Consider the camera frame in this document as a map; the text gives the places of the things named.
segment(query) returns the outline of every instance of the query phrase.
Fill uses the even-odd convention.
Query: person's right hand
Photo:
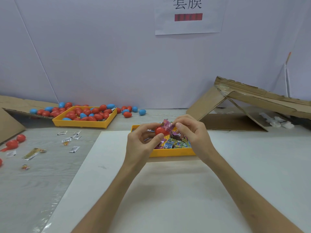
[[[204,123],[185,114],[177,117],[173,121],[173,125],[177,127],[182,136],[186,136],[189,139],[193,151],[204,163],[208,164],[213,156],[218,154]]]

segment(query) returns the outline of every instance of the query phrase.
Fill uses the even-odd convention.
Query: wooden table surface
[[[146,115],[133,113],[131,118],[118,114],[107,129],[55,127],[51,120],[15,117],[27,128],[23,132],[27,140],[20,144],[13,157],[6,158],[6,152],[0,153],[3,160],[0,168],[0,232],[41,232],[101,131],[130,131],[132,125],[162,122],[163,119],[173,121],[185,112],[185,109],[149,109]],[[82,137],[63,146],[61,140],[76,130],[82,130]],[[60,131],[68,132],[57,136]],[[76,153],[69,153],[73,146],[80,148]],[[29,161],[22,159],[33,148],[47,152]],[[30,169],[22,170],[23,164]]]

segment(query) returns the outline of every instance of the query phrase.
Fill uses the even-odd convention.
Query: yellow plastic tray
[[[138,127],[139,125],[133,125],[131,132],[133,131],[133,129],[136,129]],[[195,155],[192,148],[154,149],[150,157],[187,156],[187,155]]]
[[[56,118],[53,118],[52,121],[55,126],[58,127],[99,127],[99,128],[107,128],[110,122],[117,115],[117,110],[115,109],[111,114],[109,114],[109,118],[105,121],[70,121],[70,120],[62,120],[65,118],[66,114],[75,108],[81,108],[82,110],[85,108],[99,108],[99,107],[91,107],[91,106],[73,106],[70,109],[66,110],[64,113],[61,113]]]

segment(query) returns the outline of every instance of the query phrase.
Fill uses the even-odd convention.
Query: red rectangle on paper
[[[203,17],[203,13],[177,14],[177,15],[175,15],[175,21],[202,20],[202,17]]]

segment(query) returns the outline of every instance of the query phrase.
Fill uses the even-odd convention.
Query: white wall
[[[311,8],[288,62],[291,97],[311,100]]]
[[[309,6],[228,0],[221,33],[155,36],[153,1],[16,0],[60,101],[145,108],[189,107],[216,76],[271,89]]]
[[[14,0],[0,0],[0,94],[57,102]]]

